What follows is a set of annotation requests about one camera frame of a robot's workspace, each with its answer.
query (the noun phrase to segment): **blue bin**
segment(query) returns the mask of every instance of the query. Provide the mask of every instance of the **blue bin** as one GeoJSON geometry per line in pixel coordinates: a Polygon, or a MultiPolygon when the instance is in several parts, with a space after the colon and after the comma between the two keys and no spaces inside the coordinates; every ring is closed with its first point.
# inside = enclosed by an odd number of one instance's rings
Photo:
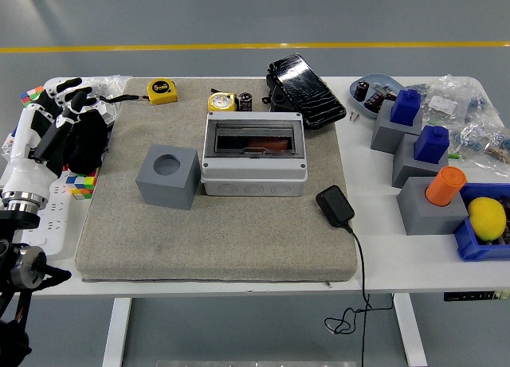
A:
{"type": "MultiPolygon", "coordinates": [[[[510,184],[468,183],[461,189],[461,197],[466,206],[477,197],[498,199],[510,197],[510,184]]],[[[469,218],[453,232],[457,240],[459,256],[464,261],[510,259],[510,245],[480,245],[469,218]]]]}

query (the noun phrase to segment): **gray floor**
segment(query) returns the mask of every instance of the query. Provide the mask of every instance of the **gray floor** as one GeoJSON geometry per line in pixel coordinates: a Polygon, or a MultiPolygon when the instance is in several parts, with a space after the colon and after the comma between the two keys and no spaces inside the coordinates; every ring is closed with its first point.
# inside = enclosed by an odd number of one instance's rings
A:
{"type": "MultiPolygon", "coordinates": [[[[327,41],[510,41],[510,0],[0,0],[0,49],[69,45],[327,41]]],[[[510,124],[509,47],[1,53],[0,138],[19,94],[55,76],[263,76],[301,53],[321,76],[472,76],[510,124]]],[[[5,167],[0,160],[0,170],[5,167]]],[[[387,296],[377,297],[385,301],[387,296]]],[[[431,366],[508,365],[508,301],[413,302],[431,366]]],[[[133,306],[125,365],[161,359],[359,362],[360,333],[339,338],[324,316],[359,297],[144,299],[133,306]]],[[[100,365],[112,301],[36,299],[24,365],[100,365]]],[[[393,312],[371,313],[367,365],[406,365],[393,312]]]]}

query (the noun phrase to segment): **yellow tape measure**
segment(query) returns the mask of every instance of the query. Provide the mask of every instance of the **yellow tape measure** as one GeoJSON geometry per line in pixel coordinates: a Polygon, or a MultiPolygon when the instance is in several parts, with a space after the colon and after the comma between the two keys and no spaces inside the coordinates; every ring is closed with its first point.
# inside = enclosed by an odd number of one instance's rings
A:
{"type": "Polygon", "coordinates": [[[147,86],[147,94],[151,104],[164,104],[177,101],[175,83],[167,78],[154,79],[147,86]]]}
{"type": "Polygon", "coordinates": [[[236,94],[215,92],[207,101],[209,111],[236,111],[236,94]]]}

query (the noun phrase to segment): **orange cap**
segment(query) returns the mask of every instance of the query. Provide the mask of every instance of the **orange cap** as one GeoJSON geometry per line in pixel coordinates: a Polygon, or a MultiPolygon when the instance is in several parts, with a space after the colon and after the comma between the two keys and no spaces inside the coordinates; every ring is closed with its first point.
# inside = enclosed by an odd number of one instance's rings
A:
{"type": "Polygon", "coordinates": [[[445,166],[425,191],[431,204],[447,206],[468,181],[464,172],[455,166],[445,166]]]}

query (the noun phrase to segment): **electrical enclosure box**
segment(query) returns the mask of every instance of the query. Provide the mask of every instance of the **electrical enclosure box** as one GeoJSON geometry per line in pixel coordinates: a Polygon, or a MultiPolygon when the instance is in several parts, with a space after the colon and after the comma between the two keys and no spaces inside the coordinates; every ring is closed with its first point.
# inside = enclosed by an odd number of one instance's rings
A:
{"type": "Polygon", "coordinates": [[[202,183],[211,196],[301,196],[308,178],[296,112],[209,112],[202,183]]]}

